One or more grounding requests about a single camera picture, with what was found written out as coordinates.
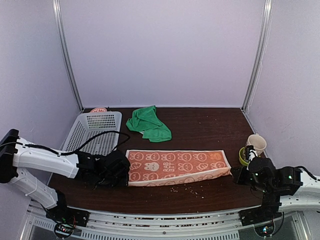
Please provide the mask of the orange bunny pattern towel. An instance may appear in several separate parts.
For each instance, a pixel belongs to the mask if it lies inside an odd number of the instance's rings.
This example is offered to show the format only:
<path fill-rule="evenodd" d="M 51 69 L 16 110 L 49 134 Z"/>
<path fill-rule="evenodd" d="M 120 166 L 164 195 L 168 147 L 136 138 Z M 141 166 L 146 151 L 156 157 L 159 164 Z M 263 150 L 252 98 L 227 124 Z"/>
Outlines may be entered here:
<path fill-rule="evenodd" d="M 126 151 L 130 187 L 160 187 L 213 180 L 231 174 L 223 150 Z"/>

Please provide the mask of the green microfiber towel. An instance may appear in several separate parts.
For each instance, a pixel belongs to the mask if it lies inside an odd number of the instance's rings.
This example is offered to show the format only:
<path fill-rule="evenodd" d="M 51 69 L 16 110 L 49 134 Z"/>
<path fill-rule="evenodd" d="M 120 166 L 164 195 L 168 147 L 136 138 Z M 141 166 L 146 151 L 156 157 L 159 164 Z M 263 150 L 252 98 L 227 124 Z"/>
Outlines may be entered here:
<path fill-rule="evenodd" d="M 172 139 L 171 130 L 157 117 L 155 105 L 136 109 L 126 122 L 130 131 L 142 134 L 151 143 L 161 143 Z"/>

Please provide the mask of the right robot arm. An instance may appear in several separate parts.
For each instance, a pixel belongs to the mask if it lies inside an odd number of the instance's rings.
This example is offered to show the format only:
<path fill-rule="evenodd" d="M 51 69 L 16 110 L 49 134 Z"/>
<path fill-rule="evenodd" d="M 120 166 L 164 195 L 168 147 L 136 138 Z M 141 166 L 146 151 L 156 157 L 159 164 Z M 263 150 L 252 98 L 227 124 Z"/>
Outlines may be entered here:
<path fill-rule="evenodd" d="M 266 221 L 284 211 L 320 209 L 320 178 L 303 166 L 277 169 L 271 159 L 254 157 L 230 172 L 235 184 L 263 194 L 259 206 L 240 211 L 245 220 Z"/>

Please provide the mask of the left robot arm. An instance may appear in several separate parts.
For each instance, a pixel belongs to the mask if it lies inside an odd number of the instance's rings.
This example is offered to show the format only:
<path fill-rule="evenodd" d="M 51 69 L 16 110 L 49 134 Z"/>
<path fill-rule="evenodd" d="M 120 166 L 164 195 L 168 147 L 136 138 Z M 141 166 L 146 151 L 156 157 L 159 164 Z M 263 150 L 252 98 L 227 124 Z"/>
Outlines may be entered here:
<path fill-rule="evenodd" d="M 15 185 L 40 203 L 50 217 L 67 222 L 76 216 L 67 206 L 65 195 L 47 187 L 27 169 L 55 173 L 69 179 L 80 178 L 93 186 L 126 187 L 130 162 L 119 150 L 108 155 L 84 152 L 82 147 L 61 151 L 31 143 L 10 129 L 0 140 L 0 182 Z"/>

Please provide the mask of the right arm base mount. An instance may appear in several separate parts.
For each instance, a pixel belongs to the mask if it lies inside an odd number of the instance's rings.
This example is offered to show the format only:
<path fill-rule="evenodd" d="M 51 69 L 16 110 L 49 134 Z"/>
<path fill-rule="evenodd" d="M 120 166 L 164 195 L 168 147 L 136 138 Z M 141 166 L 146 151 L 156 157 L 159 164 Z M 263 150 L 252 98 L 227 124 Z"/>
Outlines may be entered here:
<path fill-rule="evenodd" d="M 285 214 L 279 212 L 282 205 L 280 196 L 264 194 L 261 206 L 241 210 L 239 218 L 242 226 L 254 226 L 255 233 L 264 239 L 272 238 L 282 227 Z"/>

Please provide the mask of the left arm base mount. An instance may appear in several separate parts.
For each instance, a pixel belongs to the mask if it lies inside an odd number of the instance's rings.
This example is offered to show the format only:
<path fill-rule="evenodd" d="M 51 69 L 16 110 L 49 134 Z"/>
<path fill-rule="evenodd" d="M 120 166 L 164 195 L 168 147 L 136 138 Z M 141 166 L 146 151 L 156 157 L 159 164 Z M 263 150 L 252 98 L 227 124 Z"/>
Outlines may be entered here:
<path fill-rule="evenodd" d="M 65 199 L 59 199 L 53 208 L 42 208 L 46 217 L 55 222 L 53 233 L 63 240 L 69 238 L 76 227 L 86 227 L 90 216 L 86 210 L 68 207 Z"/>

